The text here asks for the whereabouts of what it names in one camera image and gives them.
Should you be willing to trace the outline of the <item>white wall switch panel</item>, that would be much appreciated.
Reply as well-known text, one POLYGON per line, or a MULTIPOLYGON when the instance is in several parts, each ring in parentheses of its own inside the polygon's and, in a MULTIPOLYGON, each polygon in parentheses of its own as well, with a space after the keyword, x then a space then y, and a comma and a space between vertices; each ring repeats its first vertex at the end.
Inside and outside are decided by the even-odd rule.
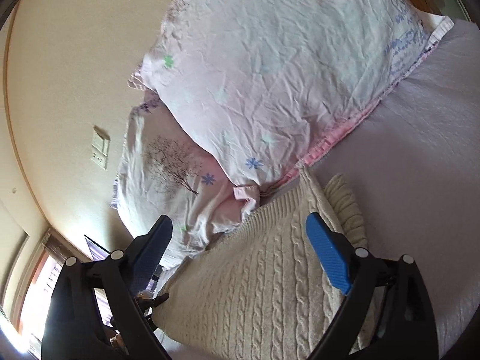
POLYGON ((109 146, 109 135, 100 127, 94 126, 91 144, 91 160, 103 170, 107 169, 109 146))

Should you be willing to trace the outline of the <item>lavender bed sheet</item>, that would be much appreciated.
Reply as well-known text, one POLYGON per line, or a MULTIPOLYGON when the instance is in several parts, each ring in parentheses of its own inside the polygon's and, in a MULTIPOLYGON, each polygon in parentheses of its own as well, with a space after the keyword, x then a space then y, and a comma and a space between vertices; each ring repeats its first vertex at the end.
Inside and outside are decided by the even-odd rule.
MULTIPOLYGON (((479 27, 463 20, 374 112, 316 166, 342 175, 376 258, 410 255, 430 297, 437 359, 479 357, 479 27)), ((373 295, 352 351, 374 334, 373 295)))

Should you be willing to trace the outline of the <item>pink tree print pillow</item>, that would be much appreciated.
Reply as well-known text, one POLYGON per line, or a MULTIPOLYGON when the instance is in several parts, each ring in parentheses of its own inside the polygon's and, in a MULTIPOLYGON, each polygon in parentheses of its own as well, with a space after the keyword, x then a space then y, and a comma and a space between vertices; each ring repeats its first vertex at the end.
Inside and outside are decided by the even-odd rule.
POLYGON ((170 269, 203 252, 259 203, 255 186, 235 186, 159 96, 145 91, 128 116, 112 205, 133 237, 148 233, 161 215, 171 219, 160 266, 170 269))

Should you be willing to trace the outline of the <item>beige cable knit sweater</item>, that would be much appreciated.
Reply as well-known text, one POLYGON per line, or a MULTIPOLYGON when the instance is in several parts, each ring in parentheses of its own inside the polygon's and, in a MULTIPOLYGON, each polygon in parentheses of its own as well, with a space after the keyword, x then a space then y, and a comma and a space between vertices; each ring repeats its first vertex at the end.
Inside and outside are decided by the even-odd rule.
POLYGON ((155 325, 220 359, 306 359, 343 301, 307 237, 313 212, 354 246, 368 244, 346 179, 320 186, 302 170, 296 187, 177 268, 155 325))

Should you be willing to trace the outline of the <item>pink floral pillow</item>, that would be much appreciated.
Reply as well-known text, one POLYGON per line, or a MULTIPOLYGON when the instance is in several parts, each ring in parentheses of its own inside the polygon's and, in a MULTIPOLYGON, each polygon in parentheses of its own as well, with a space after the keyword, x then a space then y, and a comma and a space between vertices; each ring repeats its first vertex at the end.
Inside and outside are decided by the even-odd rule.
POLYGON ((349 134, 453 28, 409 0, 172 0, 131 75, 234 185, 275 189, 349 134))

